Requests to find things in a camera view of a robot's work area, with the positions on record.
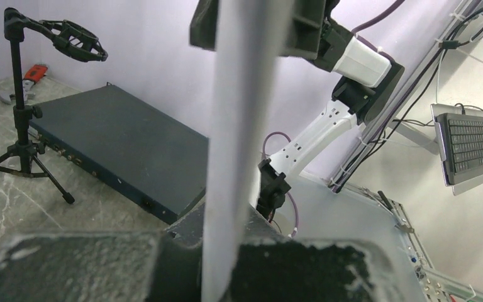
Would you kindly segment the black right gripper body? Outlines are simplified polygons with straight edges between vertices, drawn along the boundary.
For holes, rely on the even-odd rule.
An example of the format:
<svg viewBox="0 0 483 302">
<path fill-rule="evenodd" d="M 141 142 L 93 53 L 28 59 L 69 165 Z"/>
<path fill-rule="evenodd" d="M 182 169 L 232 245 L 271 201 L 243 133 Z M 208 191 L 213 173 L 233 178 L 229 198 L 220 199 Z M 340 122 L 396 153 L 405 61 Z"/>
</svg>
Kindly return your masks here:
<svg viewBox="0 0 483 302">
<path fill-rule="evenodd" d="M 319 69 L 336 70 L 354 34 L 330 18 L 338 1 L 295 1 L 284 57 L 301 57 Z M 199 1 L 189 27 L 193 47 L 214 51 L 219 0 Z"/>
</svg>

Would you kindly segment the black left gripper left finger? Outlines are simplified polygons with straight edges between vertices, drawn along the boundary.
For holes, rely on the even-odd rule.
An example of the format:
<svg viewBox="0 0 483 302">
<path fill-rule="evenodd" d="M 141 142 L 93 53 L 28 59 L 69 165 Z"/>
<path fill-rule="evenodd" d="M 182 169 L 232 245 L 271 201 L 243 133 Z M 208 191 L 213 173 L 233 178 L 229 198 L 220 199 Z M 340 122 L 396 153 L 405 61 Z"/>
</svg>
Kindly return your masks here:
<svg viewBox="0 0 483 302">
<path fill-rule="evenodd" d="M 30 232 L 0 250 L 0 301 L 199 301 L 204 205 L 154 232 Z"/>
</svg>

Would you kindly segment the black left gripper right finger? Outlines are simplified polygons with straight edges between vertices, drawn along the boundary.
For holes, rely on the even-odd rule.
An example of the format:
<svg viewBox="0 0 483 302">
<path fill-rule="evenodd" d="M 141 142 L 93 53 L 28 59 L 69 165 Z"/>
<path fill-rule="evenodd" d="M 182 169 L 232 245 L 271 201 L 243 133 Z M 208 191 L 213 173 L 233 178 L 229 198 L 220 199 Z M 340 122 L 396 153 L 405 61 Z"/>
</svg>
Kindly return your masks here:
<svg viewBox="0 0 483 302">
<path fill-rule="evenodd" d="M 227 301 L 424 301 L 396 222 L 337 206 L 289 239 L 250 210 Z"/>
</svg>

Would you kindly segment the sheet music page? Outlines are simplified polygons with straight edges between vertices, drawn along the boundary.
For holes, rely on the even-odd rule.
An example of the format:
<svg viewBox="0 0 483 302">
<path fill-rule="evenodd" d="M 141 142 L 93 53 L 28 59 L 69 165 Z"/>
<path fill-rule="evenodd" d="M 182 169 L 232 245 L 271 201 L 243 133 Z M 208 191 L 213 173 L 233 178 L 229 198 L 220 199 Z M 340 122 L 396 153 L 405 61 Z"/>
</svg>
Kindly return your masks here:
<svg viewBox="0 0 483 302">
<path fill-rule="evenodd" d="M 292 1 L 221 1 L 203 225 L 201 299 L 226 293 L 255 200 L 260 141 Z"/>
</svg>

